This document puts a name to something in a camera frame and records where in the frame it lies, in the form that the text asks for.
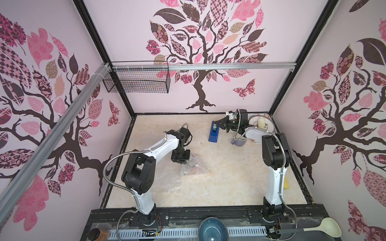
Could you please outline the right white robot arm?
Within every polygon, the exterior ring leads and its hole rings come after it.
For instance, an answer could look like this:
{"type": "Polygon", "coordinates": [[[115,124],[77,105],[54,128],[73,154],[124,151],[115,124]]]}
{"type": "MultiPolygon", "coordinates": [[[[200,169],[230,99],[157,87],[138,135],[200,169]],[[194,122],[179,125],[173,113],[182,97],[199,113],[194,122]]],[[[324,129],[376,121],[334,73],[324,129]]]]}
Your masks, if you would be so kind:
{"type": "Polygon", "coordinates": [[[268,167],[268,185],[263,198],[262,216],[265,221],[272,223],[287,208],[283,200],[284,178],[292,156],[285,134],[270,132],[266,126],[268,122],[274,126],[273,121],[262,115],[256,118],[257,120],[249,120],[245,109],[230,111],[223,119],[213,121],[211,135],[222,129],[234,132],[232,145],[242,147],[247,140],[261,144],[262,159],[268,167]]]}

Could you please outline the blue tape dispenser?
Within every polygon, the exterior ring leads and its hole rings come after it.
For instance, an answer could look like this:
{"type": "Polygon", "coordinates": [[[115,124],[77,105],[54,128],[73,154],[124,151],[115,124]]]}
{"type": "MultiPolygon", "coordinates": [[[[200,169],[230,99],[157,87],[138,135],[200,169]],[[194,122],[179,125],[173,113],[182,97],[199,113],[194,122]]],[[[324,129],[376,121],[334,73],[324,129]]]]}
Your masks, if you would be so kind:
{"type": "Polygon", "coordinates": [[[210,129],[210,134],[209,134],[209,142],[216,143],[218,141],[218,136],[219,136],[219,127],[218,125],[212,121],[211,129],[210,129]]]}

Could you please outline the red mug black handle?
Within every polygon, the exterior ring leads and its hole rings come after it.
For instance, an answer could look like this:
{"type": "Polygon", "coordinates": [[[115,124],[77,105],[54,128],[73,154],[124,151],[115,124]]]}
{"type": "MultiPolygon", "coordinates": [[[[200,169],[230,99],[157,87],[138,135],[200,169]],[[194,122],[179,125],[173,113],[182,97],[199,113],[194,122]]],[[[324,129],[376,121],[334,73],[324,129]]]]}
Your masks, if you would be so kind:
{"type": "Polygon", "coordinates": [[[185,166],[185,175],[201,175],[202,167],[199,163],[187,163],[185,166]]]}

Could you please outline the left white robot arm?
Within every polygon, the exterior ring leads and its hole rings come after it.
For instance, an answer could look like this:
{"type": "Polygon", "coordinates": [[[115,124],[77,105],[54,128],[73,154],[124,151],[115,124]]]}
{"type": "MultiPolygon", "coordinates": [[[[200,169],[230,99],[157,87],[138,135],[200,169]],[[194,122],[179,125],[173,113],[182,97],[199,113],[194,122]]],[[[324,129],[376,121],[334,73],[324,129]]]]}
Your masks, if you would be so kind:
{"type": "Polygon", "coordinates": [[[156,220],[156,204],[152,200],[150,188],[154,183],[156,163],[171,153],[171,161],[186,164],[190,150],[186,149],[192,139],[191,132],[184,124],[179,130],[164,133],[164,138],[143,150],[129,154],[121,180],[126,188],[133,191],[138,207],[138,218],[146,226],[156,220]]]}

